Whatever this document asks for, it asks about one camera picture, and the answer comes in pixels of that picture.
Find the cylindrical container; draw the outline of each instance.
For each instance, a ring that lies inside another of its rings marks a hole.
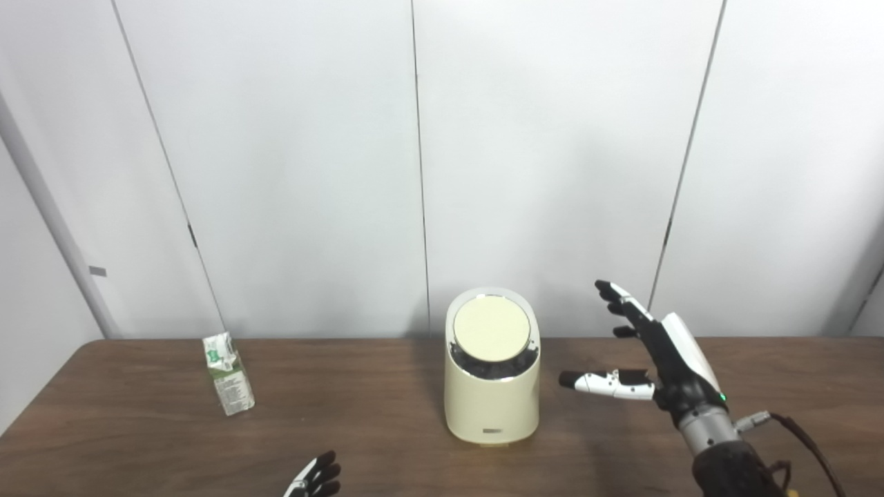
[[[459,439],[483,445],[530,436],[540,419],[540,330],[505,288],[459,295],[446,316],[445,413]]]

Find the robotic hand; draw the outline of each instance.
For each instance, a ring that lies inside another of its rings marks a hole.
[[[656,402],[672,417],[675,428],[681,432],[693,454],[694,479],[704,497],[784,497],[789,473],[784,485],[777,485],[772,469],[779,468],[765,466],[740,433],[771,417],[795,432],[787,425],[794,424],[794,421],[764,412],[742,419],[735,425],[728,414],[727,397],[721,392],[712,368],[677,315],[672,313],[658,321],[632,295],[614,283],[599,280],[596,288],[602,299],[608,302],[608,310],[624,316],[631,324],[614,328],[613,334],[618,338],[634,337],[642,341],[657,367],[659,380],[649,379],[647,370],[564,371],[559,383],[591,394]],[[816,449],[815,445],[811,447],[805,440],[802,442],[811,450]]]
[[[333,481],[340,474],[340,465],[334,463],[334,451],[310,461],[294,477],[282,497],[326,497],[340,490],[340,482]]]

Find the green and white carton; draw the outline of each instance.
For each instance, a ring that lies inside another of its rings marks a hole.
[[[229,332],[202,339],[206,351],[206,364],[215,382],[215,389],[224,413],[232,416],[255,406],[252,386],[248,383],[246,370],[242,367],[240,353],[233,346]]]

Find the brown table surface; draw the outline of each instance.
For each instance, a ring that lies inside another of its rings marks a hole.
[[[794,417],[848,495],[884,494],[884,340],[700,339],[734,417]],[[438,340],[239,340],[255,391],[225,417],[198,340],[86,345],[0,437],[0,495],[278,497],[333,448],[342,495],[699,495],[690,455],[650,402],[579,394],[560,370],[642,367],[635,340],[544,339],[541,421],[477,447],[447,430]],[[832,492],[777,424],[747,434],[792,460],[802,497]]]

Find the robotic finger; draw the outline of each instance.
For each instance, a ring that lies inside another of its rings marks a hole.
[[[656,389],[647,370],[563,371],[559,375],[559,385],[587,394],[637,401],[653,400]]]
[[[340,474],[340,465],[334,464],[333,450],[310,461],[294,477],[283,497],[327,497],[340,491],[340,482],[334,481]]]

